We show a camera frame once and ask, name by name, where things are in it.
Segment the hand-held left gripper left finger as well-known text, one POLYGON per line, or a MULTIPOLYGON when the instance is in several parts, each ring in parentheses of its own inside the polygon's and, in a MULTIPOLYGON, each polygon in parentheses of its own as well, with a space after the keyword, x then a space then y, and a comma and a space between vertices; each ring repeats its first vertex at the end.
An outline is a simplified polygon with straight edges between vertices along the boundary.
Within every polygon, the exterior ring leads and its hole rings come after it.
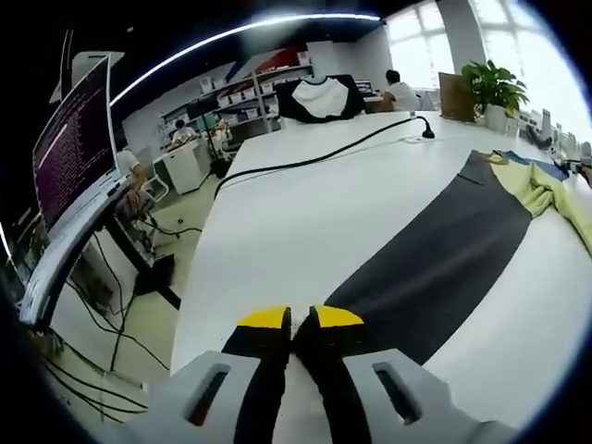
POLYGON ((241 319, 221 351, 166 380, 145 413, 115 428, 117 443, 270 443, 285 391, 290 308, 241 319))

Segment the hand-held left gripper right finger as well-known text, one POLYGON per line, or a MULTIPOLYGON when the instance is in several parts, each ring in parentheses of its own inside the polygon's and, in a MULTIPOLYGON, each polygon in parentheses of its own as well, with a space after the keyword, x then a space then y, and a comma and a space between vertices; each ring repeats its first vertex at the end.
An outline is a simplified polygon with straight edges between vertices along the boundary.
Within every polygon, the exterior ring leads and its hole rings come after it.
POLYGON ((506 443, 509 428, 457 408, 448 385, 397 349, 370 351, 363 319, 311 307, 293 351, 318 387, 335 443, 506 443))

